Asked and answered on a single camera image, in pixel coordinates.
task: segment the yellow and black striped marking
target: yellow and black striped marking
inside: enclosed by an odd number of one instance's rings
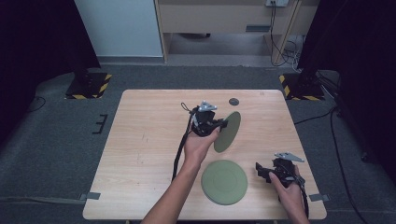
[[[96,99],[96,98],[101,98],[103,94],[105,93],[105,90],[107,88],[108,82],[110,81],[112,75],[110,74],[105,74],[105,76],[100,76],[95,80],[95,84],[93,84],[95,87],[93,88],[95,91],[91,91],[87,93],[86,91],[82,90],[81,92],[75,92],[74,94],[66,94],[66,99],[77,99],[77,100],[82,100],[82,99]]]
[[[292,96],[290,92],[290,87],[285,79],[284,76],[279,76],[280,82],[282,83],[283,90],[285,91],[285,96],[286,99],[291,99],[291,100],[310,100],[310,101],[318,101],[318,100],[324,100],[324,97],[322,96],[310,96],[310,95],[303,95],[300,97]]]

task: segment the black strap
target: black strap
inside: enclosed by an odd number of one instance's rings
[[[309,218],[309,207],[308,207],[308,200],[306,199],[306,193],[303,186],[300,185],[301,192],[303,193],[303,201],[304,201],[304,209],[306,217]]]
[[[190,125],[191,125],[191,120],[192,120],[193,114],[194,114],[194,112],[190,111],[190,118],[189,118],[189,123],[187,124],[186,132],[184,133],[183,137],[181,138],[180,145],[178,146],[177,154],[176,154],[175,161],[174,161],[174,171],[172,174],[172,181],[176,177],[177,166],[178,166],[178,161],[180,159],[181,151],[183,150],[184,144],[186,144],[187,137],[189,136],[189,133],[190,133]]]

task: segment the gray carpet floor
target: gray carpet floor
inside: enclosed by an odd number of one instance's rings
[[[58,76],[37,88],[36,96],[42,98],[32,102],[30,109],[34,111],[26,113],[0,149],[1,198],[78,199],[81,193],[89,192],[125,90],[282,90],[278,76],[293,72],[291,68],[242,66],[106,65],[102,70],[113,77],[100,99],[64,99],[72,74]],[[324,101],[287,101],[287,105],[296,122],[326,114],[335,102],[326,95]],[[92,134],[98,131],[96,122],[103,120],[102,114],[108,114],[103,132]],[[380,165],[361,161],[361,148],[345,121],[334,114],[332,123],[350,195],[361,215],[368,223],[395,223],[395,186]],[[332,140],[330,116],[297,124],[296,128],[320,193],[331,197],[325,203],[327,217],[312,222],[362,223],[347,196]],[[85,220],[83,207],[83,204],[0,203],[0,223],[102,223]]]

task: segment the green plate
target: green plate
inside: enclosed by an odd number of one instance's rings
[[[248,189],[244,170],[233,161],[214,161],[204,170],[201,179],[204,194],[220,205],[239,202]]]
[[[221,129],[219,137],[214,144],[214,148],[218,153],[225,151],[235,139],[241,123],[241,114],[238,111],[234,111],[226,120],[228,120],[227,127]]]

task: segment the white wall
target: white wall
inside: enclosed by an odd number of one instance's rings
[[[75,2],[97,56],[163,56],[154,0]]]

